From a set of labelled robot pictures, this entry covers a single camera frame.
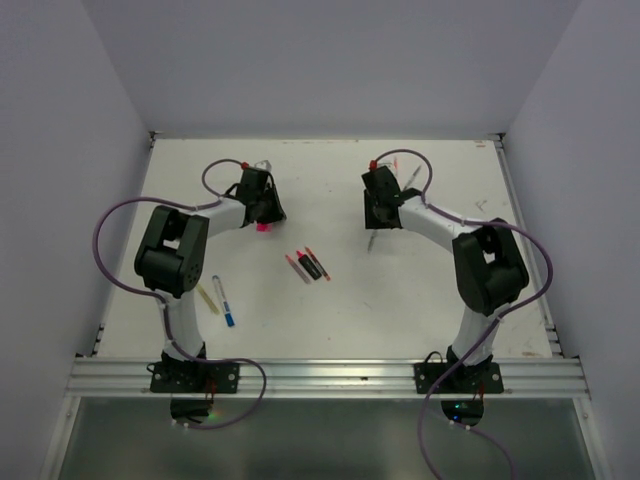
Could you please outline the pink clear pen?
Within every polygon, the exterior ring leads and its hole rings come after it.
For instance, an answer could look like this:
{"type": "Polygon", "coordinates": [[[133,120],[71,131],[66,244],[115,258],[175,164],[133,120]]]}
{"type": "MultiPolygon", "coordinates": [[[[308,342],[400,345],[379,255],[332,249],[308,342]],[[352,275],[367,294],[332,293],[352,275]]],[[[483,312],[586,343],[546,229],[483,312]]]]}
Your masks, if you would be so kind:
{"type": "Polygon", "coordinates": [[[312,283],[312,280],[296,260],[294,260],[289,254],[285,255],[285,259],[305,284],[310,285],[312,283]]]}

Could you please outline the red orange-tipped pen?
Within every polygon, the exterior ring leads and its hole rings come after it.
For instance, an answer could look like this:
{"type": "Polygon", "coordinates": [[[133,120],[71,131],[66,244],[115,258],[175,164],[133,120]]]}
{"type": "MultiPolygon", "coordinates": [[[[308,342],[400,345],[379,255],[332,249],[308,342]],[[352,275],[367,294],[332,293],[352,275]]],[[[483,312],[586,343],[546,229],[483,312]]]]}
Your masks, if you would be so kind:
{"type": "Polygon", "coordinates": [[[331,277],[324,268],[324,266],[320,263],[319,259],[316,257],[314,252],[307,246],[304,247],[306,254],[310,257],[310,259],[314,262],[315,266],[319,270],[320,274],[326,281],[330,281],[331,277]]]}

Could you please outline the black highlighter body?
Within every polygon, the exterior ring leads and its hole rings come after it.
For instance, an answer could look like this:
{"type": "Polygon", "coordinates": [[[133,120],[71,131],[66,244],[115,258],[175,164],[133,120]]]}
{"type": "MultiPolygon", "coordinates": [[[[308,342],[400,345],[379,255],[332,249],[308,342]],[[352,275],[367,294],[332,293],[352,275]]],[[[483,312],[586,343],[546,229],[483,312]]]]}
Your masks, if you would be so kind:
{"type": "Polygon", "coordinates": [[[308,254],[297,250],[296,255],[299,264],[313,280],[318,280],[322,277],[322,273],[308,254]]]}

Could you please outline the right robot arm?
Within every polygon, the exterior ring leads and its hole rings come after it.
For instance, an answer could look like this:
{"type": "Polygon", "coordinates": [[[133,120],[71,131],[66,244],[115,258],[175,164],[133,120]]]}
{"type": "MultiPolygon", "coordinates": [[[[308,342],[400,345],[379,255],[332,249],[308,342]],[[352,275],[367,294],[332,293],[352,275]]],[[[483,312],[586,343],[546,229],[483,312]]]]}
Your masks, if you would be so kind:
{"type": "Polygon", "coordinates": [[[423,236],[453,257],[457,291],[465,308],[450,346],[445,379],[451,389],[468,392],[481,380],[478,365],[491,360],[499,316],[529,284],[520,249],[506,223],[474,224],[427,207],[421,193],[402,190],[387,166],[373,163],[362,175],[365,227],[403,229],[423,236]]]}

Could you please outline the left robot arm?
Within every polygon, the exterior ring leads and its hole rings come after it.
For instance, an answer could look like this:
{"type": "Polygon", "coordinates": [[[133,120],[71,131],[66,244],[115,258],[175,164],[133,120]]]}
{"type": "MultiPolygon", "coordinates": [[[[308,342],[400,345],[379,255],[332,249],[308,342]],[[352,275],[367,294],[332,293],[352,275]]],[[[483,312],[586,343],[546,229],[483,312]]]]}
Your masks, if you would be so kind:
{"type": "Polygon", "coordinates": [[[146,226],[134,260],[134,271],[147,292],[157,297],[163,315],[163,353],[179,362],[172,379],[185,392],[201,390],[208,379],[205,342],[199,331],[194,289],[203,273],[209,239],[251,224],[284,221],[272,174],[247,167],[232,195],[195,213],[160,205],[146,226]]]}

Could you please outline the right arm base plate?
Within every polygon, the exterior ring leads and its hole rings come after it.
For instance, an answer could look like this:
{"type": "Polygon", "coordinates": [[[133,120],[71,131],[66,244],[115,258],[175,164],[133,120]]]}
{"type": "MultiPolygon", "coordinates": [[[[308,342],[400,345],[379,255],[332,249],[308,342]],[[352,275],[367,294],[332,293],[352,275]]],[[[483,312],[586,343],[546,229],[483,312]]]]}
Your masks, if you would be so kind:
{"type": "MultiPolygon", "coordinates": [[[[433,384],[443,376],[448,362],[419,362],[413,365],[416,392],[426,395],[433,384]]],[[[475,366],[462,365],[441,380],[434,390],[436,394],[501,394],[505,391],[500,366],[489,361],[475,366]]]]}

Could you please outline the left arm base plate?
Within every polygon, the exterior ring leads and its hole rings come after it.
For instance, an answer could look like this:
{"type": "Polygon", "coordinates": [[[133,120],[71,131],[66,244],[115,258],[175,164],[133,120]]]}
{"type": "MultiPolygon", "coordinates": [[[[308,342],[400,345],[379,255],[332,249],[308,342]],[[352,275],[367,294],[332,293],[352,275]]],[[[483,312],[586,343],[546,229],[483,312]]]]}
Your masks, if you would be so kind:
{"type": "Polygon", "coordinates": [[[146,370],[153,393],[235,394],[240,378],[240,365],[235,362],[209,365],[169,358],[148,364],[146,370]]]}

